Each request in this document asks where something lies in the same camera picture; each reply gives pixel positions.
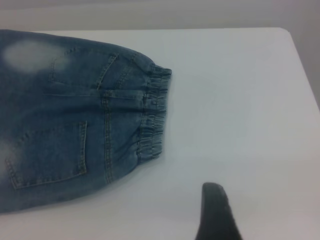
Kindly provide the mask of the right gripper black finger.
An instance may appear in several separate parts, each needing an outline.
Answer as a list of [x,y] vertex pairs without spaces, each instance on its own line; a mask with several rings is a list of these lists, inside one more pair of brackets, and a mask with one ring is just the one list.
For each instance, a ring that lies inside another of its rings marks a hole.
[[217,183],[205,182],[201,192],[197,240],[242,240],[228,196]]

